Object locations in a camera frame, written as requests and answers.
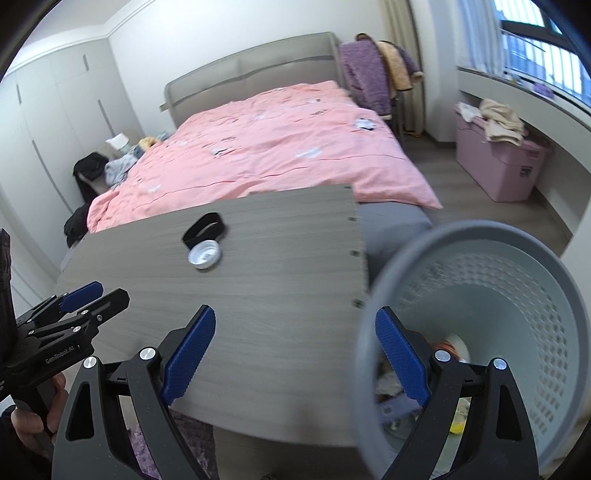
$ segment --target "pink storage box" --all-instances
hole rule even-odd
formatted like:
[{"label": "pink storage box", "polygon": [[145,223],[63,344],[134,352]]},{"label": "pink storage box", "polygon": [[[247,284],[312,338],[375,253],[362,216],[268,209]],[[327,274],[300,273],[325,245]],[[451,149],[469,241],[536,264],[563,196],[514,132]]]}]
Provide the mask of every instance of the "pink storage box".
[{"label": "pink storage box", "polygon": [[457,108],[457,162],[495,202],[527,200],[538,179],[548,150],[531,140],[521,147],[488,142],[486,121],[467,123]]}]

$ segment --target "black sleeve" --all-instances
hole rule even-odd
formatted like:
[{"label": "black sleeve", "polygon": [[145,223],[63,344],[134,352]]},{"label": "black sleeve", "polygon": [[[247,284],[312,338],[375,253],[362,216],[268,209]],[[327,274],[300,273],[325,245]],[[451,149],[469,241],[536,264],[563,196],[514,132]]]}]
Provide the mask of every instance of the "black sleeve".
[{"label": "black sleeve", "polygon": [[51,462],[25,447],[14,431],[10,420],[14,408],[13,405],[6,409],[0,422],[0,471],[2,471],[2,479],[51,480]]}]

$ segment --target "window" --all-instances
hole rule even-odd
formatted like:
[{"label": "window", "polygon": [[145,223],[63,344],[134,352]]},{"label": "window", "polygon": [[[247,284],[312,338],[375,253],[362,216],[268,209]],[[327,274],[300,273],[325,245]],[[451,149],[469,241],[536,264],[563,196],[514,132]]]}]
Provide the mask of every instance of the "window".
[{"label": "window", "polygon": [[560,29],[531,0],[495,0],[505,64],[591,106],[591,79]]}]

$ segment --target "wooden table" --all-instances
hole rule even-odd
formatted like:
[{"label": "wooden table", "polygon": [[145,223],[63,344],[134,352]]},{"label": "wooden table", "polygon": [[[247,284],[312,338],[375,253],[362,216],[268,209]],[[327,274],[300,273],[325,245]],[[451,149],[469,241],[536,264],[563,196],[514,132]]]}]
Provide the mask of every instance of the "wooden table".
[{"label": "wooden table", "polygon": [[[207,212],[228,232],[204,272],[181,237]],[[129,292],[94,341],[103,362],[157,346],[210,305],[215,337],[174,409],[269,440],[353,446],[349,378],[366,295],[356,215],[350,187],[322,186],[140,220],[87,235],[56,293],[93,280]]]}]

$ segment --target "pink blanket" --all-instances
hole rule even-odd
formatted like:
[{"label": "pink blanket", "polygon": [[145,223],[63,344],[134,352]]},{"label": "pink blanket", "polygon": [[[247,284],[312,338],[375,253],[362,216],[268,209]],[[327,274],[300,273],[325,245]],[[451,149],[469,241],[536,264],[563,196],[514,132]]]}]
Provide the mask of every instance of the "pink blanket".
[{"label": "pink blanket", "polygon": [[[356,127],[371,120],[373,131]],[[193,115],[150,148],[115,190],[99,196],[91,233],[162,213],[327,184],[351,184],[358,202],[439,209],[431,187],[376,113],[334,82],[271,90]]]}]

